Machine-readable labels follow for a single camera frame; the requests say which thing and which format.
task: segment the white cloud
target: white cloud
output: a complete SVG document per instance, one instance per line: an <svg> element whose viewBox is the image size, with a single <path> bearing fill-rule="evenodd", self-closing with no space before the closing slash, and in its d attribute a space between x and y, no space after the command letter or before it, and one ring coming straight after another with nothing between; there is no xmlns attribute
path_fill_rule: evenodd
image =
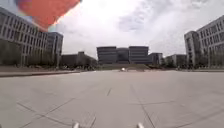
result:
<svg viewBox="0 0 224 128"><path fill-rule="evenodd" d="M12 0L1 6L14 10ZM184 53L184 33L223 15L224 0L83 0L50 30L64 34L63 53L100 45L148 45L165 55Z"/></svg>

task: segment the paved plaza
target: paved plaza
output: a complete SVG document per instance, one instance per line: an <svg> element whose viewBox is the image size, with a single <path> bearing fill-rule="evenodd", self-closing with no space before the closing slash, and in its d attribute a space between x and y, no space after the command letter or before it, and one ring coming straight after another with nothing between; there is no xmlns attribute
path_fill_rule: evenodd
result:
<svg viewBox="0 0 224 128"><path fill-rule="evenodd" d="M0 78L2 128L223 128L224 73L99 71Z"/></svg>

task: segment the white object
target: white object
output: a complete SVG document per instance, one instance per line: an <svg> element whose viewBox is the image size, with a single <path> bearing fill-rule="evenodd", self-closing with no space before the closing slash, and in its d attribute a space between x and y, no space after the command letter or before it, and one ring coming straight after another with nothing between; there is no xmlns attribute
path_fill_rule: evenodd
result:
<svg viewBox="0 0 224 128"><path fill-rule="evenodd" d="M142 123L138 123L137 128L144 128Z"/></svg>
<svg viewBox="0 0 224 128"><path fill-rule="evenodd" d="M74 126L73 126L73 128L80 128L79 123L75 123Z"/></svg>

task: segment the building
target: building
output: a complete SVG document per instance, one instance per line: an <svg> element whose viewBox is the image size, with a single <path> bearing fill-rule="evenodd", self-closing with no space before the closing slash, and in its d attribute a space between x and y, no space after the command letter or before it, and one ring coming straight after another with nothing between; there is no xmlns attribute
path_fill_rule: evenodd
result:
<svg viewBox="0 0 224 128"><path fill-rule="evenodd" d="M187 65L195 67L200 65L199 59L201 58L201 46L199 41L199 34L191 31L184 35L185 47L187 53Z"/></svg>
<svg viewBox="0 0 224 128"><path fill-rule="evenodd" d="M117 62L117 48L115 46L97 47L99 64L114 64Z"/></svg>
<svg viewBox="0 0 224 128"><path fill-rule="evenodd" d="M80 67L96 67L97 60L85 54L85 52L78 52L78 54L66 54L61 56L60 66L67 66L68 68Z"/></svg>
<svg viewBox="0 0 224 128"><path fill-rule="evenodd" d="M148 55L149 64L153 66L160 66L163 62L163 54L162 53L151 53Z"/></svg>
<svg viewBox="0 0 224 128"><path fill-rule="evenodd" d="M190 33L194 33L195 38L192 40L190 35L186 34L185 44L195 44L197 47L186 45L189 64L192 61L194 67L224 65L224 16Z"/></svg>
<svg viewBox="0 0 224 128"><path fill-rule="evenodd" d="M57 32L48 33L47 49L50 52L51 60L59 66L63 45L63 35Z"/></svg>
<svg viewBox="0 0 224 128"><path fill-rule="evenodd" d="M129 49L117 48L117 63L129 64Z"/></svg>
<svg viewBox="0 0 224 128"><path fill-rule="evenodd" d="M54 61L46 55L55 54L54 48L49 46L48 35L52 33L0 7L0 64L32 65Z"/></svg>
<svg viewBox="0 0 224 128"><path fill-rule="evenodd" d="M167 67L180 67L186 68L187 66L187 55L184 54L174 54L171 56L167 56L165 58L165 64Z"/></svg>
<svg viewBox="0 0 224 128"><path fill-rule="evenodd" d="M130 46L129 61L132 64L147 64L148 63L149 47L146 46Z"/></svg>
<svg viewBox="0 0 224 128"><path fill-rule="evenodd" d="M67 66L68 68L75 68L77 66L77 54L66 54L61 56L60 66Z"/></svg>

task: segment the flag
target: flag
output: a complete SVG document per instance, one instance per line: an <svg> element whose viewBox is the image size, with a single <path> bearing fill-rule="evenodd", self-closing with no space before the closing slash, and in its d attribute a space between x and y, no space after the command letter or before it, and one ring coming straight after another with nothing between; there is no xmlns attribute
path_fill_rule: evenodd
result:
<svg viewBox="0 0 224 128"><path fill-rule="evenodd" d="M47 29L81 0L15 0L15 4L41 27Z"/></svg>

